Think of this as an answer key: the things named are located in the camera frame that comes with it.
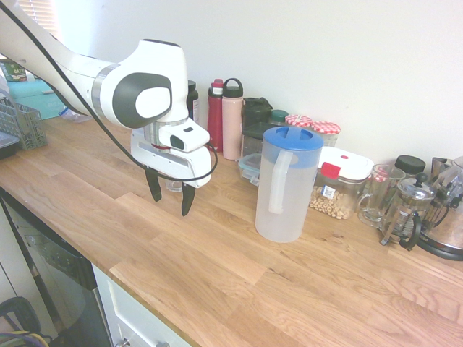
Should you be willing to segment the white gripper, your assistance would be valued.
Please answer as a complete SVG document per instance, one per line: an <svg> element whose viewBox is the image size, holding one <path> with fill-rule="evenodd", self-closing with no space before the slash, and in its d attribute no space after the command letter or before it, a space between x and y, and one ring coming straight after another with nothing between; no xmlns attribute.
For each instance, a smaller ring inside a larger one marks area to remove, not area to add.
<svg viewBox="0 0 463 347"><path fill-rule="evenodd" d="M158 172L172 179L192 179L182 184L182 215L186 216L195 198L196 188L211 179L211 155L206 146L185 153L171 148L160 150L144 138L142 129L134 129L131 136L131 154L145 169L146 180L155 202L162 198Z"/></svg>

